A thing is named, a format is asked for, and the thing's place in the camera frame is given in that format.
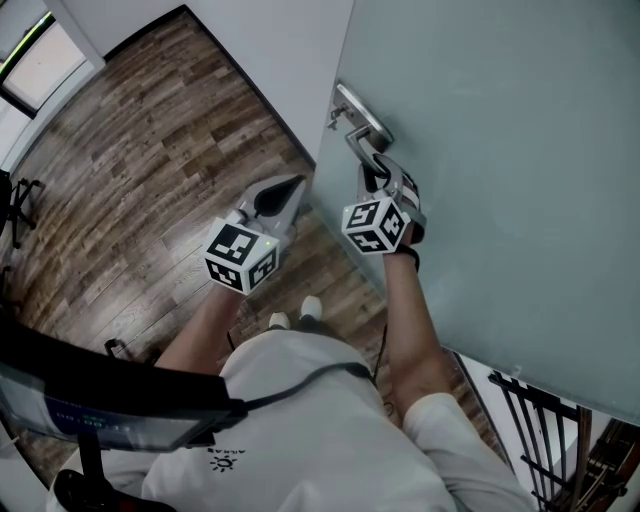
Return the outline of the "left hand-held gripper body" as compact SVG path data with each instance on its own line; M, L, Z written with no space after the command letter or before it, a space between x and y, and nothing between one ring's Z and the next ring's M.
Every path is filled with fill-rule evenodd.
M289 230L296 220L296 206L287 204L274 216L241 199L226 217L217 217L203 244L210 278L216 283L250 295L280 268L291 243Z

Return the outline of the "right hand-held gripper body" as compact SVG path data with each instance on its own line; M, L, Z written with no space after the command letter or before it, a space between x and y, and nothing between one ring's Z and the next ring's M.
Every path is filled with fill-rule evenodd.
M383 186L374 194L359 194L355 204L343 208L341 232L360 254L396 252L410 225L413 226L410 245L422 241L425 215L422 213L423 228L415 229L409 215L401 209L403 172L401 189L396 194L388 194Z

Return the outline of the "silver door lever handle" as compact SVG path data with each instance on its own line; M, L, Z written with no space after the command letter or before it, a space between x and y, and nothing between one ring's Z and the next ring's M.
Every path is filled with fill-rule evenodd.
M382 170L362 146L362 141L365 140L378 153L384 153L394 142L393 136L386 128L379 130L372 124L362 125L347 133L345 140L365 170L379 178L388 176L388 172Z

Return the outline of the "frosted glass door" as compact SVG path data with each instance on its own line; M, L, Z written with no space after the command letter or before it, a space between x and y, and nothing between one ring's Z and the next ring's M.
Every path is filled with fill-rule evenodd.
M441 342L640 425L640 0L355 0Z

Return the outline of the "person's right forearm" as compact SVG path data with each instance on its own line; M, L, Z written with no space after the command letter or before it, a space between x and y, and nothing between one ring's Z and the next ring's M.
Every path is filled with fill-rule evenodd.
M450 364L422 291L415 260L408 254L383 257L387 290L387 345L398 415L420 399L450 393Z

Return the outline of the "person's left forearm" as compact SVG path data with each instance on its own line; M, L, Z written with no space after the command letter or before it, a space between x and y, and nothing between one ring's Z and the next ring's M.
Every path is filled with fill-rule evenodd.
M227 353L227 333L234 326L244 296L214 285L194 316L164 350L156 367L218 375Z

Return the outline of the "person's right hand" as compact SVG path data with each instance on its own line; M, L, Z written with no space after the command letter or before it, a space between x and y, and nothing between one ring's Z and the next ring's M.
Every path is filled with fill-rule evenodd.
M402 176L401 209L409 215L410 219L415 224L415 229L422 229L423 215L421 212L418 189L414 180L408 173L403 172Z

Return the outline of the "silver key bunch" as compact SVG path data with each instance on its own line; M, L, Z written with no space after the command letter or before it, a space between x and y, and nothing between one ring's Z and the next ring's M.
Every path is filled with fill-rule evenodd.
M330 112L330 120L327 125L327 128L332 131L336 131L338 120L340 118L349 119L350 115L351 115L350 109L345 103L341 104L340 106L337 106Z

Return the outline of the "person's dark trousers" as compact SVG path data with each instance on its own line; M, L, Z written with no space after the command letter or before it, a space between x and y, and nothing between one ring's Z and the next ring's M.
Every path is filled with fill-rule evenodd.
M329 325L327 325L324 321L318 320L310 315L301 316L292 326L292 329L296 332L324 336L331 339L337 338L337 335Z

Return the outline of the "black flat screen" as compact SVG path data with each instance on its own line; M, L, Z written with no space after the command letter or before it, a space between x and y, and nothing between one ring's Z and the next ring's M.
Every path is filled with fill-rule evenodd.
M223 378L99 354L0 318L0 411L31 431L105 449L213 444L245 419Z

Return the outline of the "person's white shirt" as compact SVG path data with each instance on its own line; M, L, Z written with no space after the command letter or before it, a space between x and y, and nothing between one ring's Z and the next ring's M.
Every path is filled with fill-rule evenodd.
M213 447L102 462L114 488L177 512L532 512L452 395L418 399L395 425L372 383L343 370Z

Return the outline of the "dark framed window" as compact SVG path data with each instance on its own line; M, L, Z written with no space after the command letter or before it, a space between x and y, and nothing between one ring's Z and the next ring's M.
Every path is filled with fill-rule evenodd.
M0 0L0 101L29 119L81 66L90 47L43 0Z

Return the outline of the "black striped glass panel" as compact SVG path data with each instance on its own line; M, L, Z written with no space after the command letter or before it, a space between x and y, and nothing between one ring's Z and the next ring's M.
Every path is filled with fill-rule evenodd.
M489 375L506 400L522 444L538 512L579 512L587 473L592 411L505 377Z

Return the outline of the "black chest mount stand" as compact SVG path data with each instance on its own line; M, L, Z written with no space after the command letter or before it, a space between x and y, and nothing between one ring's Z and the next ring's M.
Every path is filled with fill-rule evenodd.
M105 477L98 437L80 434L78 441L82 472L63 469L53 484L65 512L176 512L169 505L116 490Z

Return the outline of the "brown wooden frame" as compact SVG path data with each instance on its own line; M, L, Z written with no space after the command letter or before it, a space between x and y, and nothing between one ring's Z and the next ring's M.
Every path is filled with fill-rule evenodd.
M591 450L576 512L606 512L640 465L640 427L611 420Z

